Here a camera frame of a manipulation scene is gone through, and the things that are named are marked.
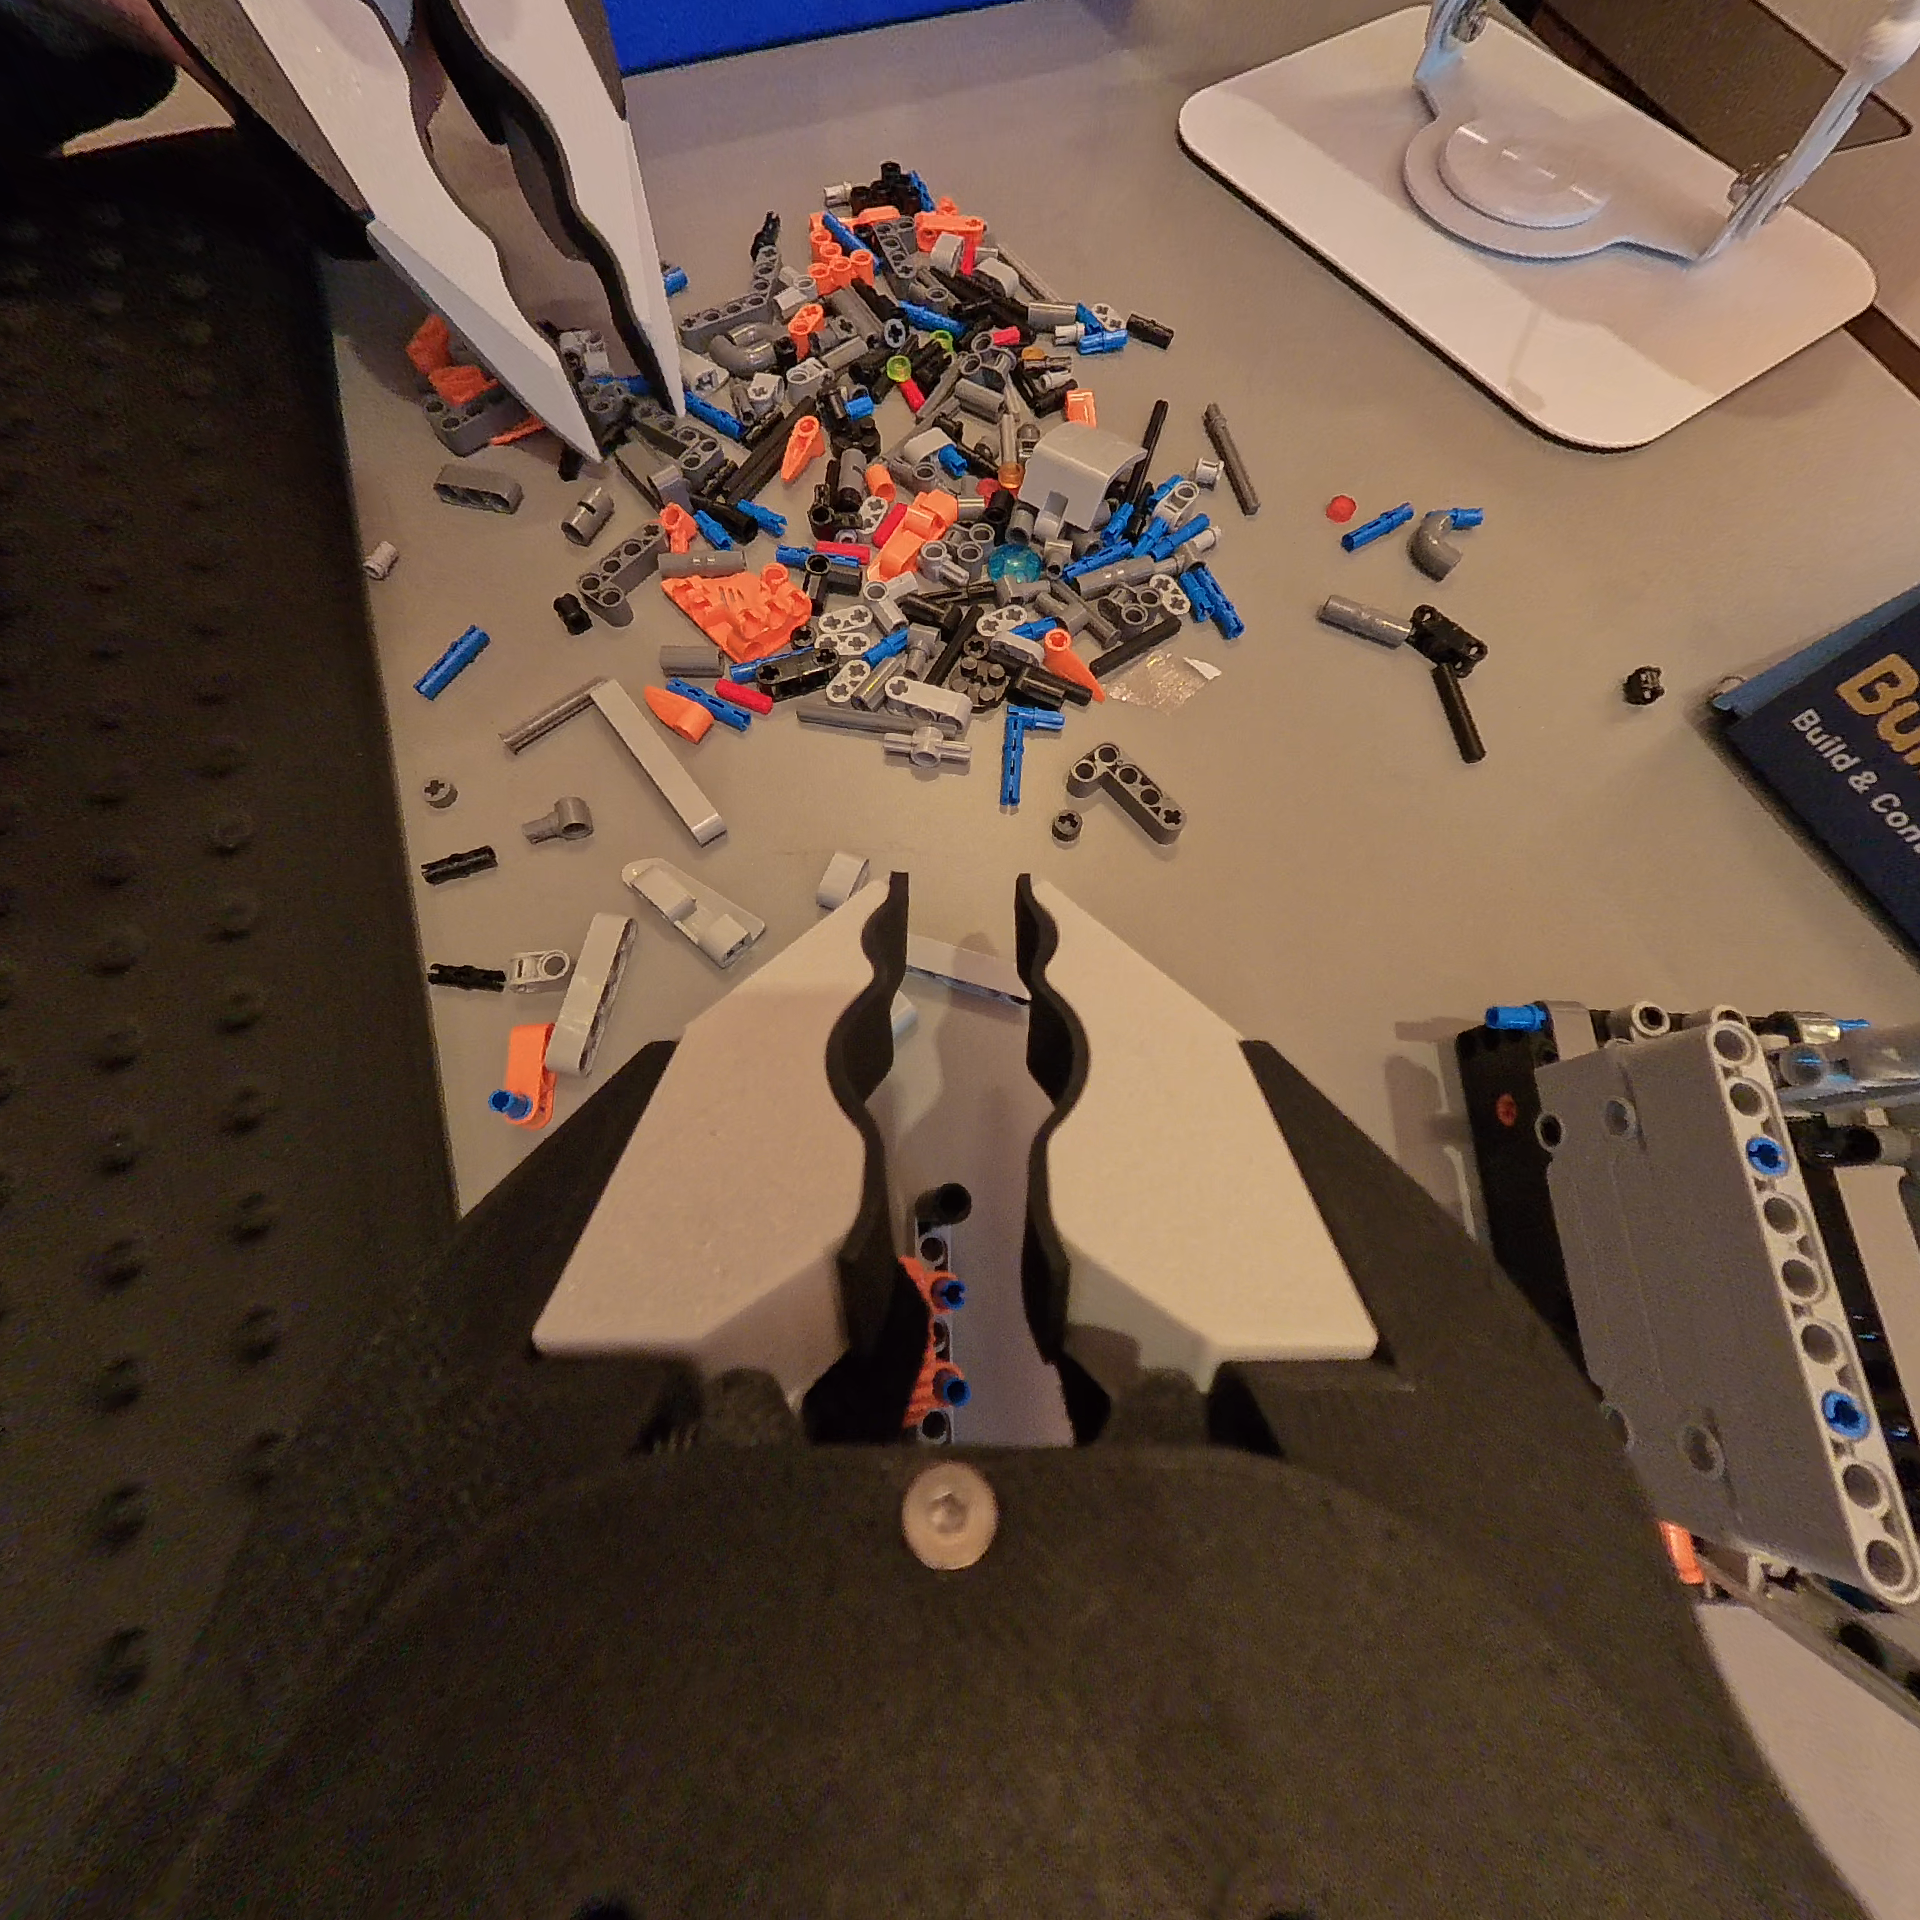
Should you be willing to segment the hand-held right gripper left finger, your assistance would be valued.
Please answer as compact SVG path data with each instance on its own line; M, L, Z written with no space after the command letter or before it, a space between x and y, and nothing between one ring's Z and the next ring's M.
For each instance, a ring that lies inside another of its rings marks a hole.
M899 1269L868 1104L906 928L907 878L872 883L689 1023L536 1321L541 1355L747 1366L789 1395L878 1355Z

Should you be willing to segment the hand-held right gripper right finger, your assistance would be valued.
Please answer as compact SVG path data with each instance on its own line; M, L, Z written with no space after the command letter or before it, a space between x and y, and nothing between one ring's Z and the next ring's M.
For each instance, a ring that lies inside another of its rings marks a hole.
M1210 1389L1237 1359L1368 1359L1377 1323L1238 1030L1019 878L1026 1067L1049 1101L1026 1163L1021 1287L1045 1359L1117 1395Z

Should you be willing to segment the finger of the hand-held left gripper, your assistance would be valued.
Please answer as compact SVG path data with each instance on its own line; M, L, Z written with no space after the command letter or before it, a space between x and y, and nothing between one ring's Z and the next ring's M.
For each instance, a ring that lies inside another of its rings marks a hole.
M550 248L594 284L632 371L683 414L682 345L601 4L430 3L420 31Z
M347 179L368 198L368 238L485 367L585 459L594 429L560 355L516 302L490 233L448 191L417 120L400 40L358 3L243 4Z

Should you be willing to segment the pile of plastic building pieces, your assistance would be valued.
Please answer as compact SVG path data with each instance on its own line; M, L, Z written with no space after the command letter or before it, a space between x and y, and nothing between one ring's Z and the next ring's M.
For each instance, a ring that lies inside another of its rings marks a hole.
M918 776L963 774L973 732L1000 805L1025 745L1082 710L1211 684L1189 640L1237 643L1217 573L1230 500L1257 499L1217 405L1176 414L1164 359L1182 328L1136 304L1052 294L994 224L888 159L835 183L806 259L769 215L753 281L680 310L683 414L565 328L560 360L600 436L536 505L494 472L533 422L475 427L448 467L450 517L502 511L486 551L453 526L448 620L508 667L625 685L662 743L753 735L773 715L872 741Z

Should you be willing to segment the blue storage bin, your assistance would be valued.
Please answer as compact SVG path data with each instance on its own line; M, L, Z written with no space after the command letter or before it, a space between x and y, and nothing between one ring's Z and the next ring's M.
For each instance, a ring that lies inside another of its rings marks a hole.
M605 3L622 75L872 31L993 3Z

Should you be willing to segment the small orange piece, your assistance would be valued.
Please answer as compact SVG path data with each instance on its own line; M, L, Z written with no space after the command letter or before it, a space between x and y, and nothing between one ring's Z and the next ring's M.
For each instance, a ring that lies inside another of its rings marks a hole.
M508 1059L486 1107L494 1115L522 1129L544 1129L553 1117L558 1075L547 1065L555 1023L516 1023L508 1040Z

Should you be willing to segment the grey straight beam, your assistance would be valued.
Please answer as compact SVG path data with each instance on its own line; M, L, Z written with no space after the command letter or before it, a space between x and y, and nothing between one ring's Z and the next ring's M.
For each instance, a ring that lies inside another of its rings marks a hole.
M620 979L628 964L635 923L625 913L594 913L574 964L544 1063L555 1075L588 1075L608 1025Z

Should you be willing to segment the curved grey panel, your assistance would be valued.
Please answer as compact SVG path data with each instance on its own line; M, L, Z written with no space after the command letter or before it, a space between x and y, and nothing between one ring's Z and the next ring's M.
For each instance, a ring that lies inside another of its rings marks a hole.
M731 966L764 934L764 921L755 911L657 855L627 863L620 878L720 968Z

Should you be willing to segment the dark grey angled beam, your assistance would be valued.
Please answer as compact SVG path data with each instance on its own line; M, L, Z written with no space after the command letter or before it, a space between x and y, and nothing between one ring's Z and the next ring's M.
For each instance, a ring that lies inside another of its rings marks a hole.
M1107 792L1158 846L1176 844L1186 823L1184 806L1132 753L1110 741L1078 757L1067 774L1072 797Z

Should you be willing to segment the long grey angled beam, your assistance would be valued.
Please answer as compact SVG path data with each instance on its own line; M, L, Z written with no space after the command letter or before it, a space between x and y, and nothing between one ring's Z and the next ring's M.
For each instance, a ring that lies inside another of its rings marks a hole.
M594 679L565 693L515 726L502 729L498 741L505 752L518 753L585 708L597 708L608 720L659 797L673 806L698 846L704 848L726 833L729 825L717 805L707 797L680 757L666 745L657 720L644 717L633 694L613 679Z

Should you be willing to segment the grey black robot model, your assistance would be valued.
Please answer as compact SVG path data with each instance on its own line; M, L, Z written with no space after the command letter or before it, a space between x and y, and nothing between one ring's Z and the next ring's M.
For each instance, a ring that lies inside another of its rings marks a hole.
M1916 1023L1497 1005L1456 1036L1496 1257L1702 1600L1916 1719Z

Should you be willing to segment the black studded mat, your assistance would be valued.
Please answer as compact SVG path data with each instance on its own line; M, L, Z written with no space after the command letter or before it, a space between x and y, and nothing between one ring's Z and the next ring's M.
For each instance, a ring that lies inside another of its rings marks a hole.
M5 172L5 1915L166 1911L526 1480L453 1236L321 278L228 135Z

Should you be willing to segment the black angled axle piece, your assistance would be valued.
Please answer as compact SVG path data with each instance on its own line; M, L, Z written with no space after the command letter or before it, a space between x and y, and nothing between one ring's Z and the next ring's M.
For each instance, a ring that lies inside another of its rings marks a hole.
M1436 606L1418 606L1409 621L1409 645L1429 660L1430 684L1446 715L1459 757L1485 759L1485 748L1466 697L1466 679L1485 659L1485 643Z

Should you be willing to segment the blue robot kit box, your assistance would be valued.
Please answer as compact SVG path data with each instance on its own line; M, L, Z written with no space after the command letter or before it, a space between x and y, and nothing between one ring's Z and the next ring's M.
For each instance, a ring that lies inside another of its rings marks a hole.
M1917 947L1917 590L1724 689L1724 745Z

